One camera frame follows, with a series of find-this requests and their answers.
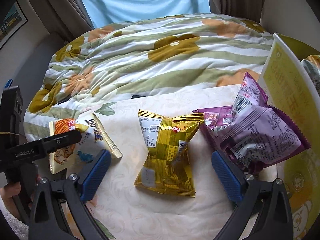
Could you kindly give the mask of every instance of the metal screw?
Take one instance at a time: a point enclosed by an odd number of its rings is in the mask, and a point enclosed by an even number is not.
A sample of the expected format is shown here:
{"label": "metal screw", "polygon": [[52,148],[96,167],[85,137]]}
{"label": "metal screw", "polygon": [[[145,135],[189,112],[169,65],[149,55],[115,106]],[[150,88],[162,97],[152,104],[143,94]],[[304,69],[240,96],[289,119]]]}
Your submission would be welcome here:
{"label": "metal screw", "polygon": [[78,178],[78,175],[75,174],[75,173],[73,173],[73,174],[71,174],[71,175],[69,176],[69,179],[70,179],[70,180],[76,180],[77,178]]}
{"label": "metal screw", "polygon": [[44,183],[46,183],[48,181],[48,179],[47,178],[41,178],[40,179],[40,184],[44,184]]}
{"label": "metal screw", "polygon": [[246,180],[248,180],[248,181],[254,180],[254,176],[253,176],[252,174],[247,174],[247,175],[245,176],[245,178],[246,178]]}
{"label": "metal screw", "polygon": [[282,179],[276,179],[276,184],[281,185],[282,183]]}

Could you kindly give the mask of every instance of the painting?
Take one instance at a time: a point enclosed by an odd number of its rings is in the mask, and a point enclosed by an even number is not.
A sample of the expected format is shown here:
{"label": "painting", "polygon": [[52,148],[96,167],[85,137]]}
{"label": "painting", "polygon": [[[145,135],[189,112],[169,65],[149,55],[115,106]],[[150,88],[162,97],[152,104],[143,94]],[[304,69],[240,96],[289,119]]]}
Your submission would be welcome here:
{"label": "painting", "polygon": [[27,22],[18,2],[11,7],[2,23],[0,23],[0,48],[10,37]]}

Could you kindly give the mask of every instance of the floral bedding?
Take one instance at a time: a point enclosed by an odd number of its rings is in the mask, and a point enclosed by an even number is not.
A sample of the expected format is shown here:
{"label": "floral bedding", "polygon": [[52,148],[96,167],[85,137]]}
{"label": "floral bedding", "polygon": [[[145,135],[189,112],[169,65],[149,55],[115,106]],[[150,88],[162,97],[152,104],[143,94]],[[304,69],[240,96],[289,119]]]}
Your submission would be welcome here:
{"label": "floral bedding", "polygon": [[28,141],[49,136],[49,121],[95,105],[257,78],[273,37],[261,25],[219,14],[114,23],[57,51],[24,117]]}

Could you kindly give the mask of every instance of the red logo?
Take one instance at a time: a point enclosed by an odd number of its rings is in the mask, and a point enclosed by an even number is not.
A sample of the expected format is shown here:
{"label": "red logo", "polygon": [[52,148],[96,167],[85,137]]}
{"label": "red logo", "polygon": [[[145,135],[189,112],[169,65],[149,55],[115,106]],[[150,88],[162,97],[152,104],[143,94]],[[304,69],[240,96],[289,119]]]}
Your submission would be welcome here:
{"label": "red logo", "polygon": [[177,133],[177,132],[180,132],[181,129],[178,126],[174,126],[174,127],[172,127],[172,131]]}

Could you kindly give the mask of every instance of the snack wrapper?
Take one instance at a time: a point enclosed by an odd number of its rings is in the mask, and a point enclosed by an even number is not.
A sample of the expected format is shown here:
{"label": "snack wrapper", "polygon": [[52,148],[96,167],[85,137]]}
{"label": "snack wrapper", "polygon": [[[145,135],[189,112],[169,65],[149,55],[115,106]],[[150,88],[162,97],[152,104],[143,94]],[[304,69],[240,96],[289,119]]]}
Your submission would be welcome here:
{"label": "snack wrapper", "polygon": [[102,150],[109,150],[112,158],[122,156],[119,149],[105,132],[100,120],[93,112],[81,114],[77,120],[66,118],[49,122],[50,135],[77,129],[82,139],[79,143],[58,149],[49,155],[50,171],[56,174],[80,162],[91,162]]}
{"label": "snack wrapper", "polygon": [[250,174],[310,148],[294,122],[268,106],[267,100],[262,88],[246,73],[232,106],[194,111],[204,113],[205,126],[201,129],[212,146]]}
{"label": "snack wrapper", "polygon": [[175,118],[144,110],[138,114],[149,152],[135,186],[161,194],[195,197],[187,144],[204,122],[204,114]]}

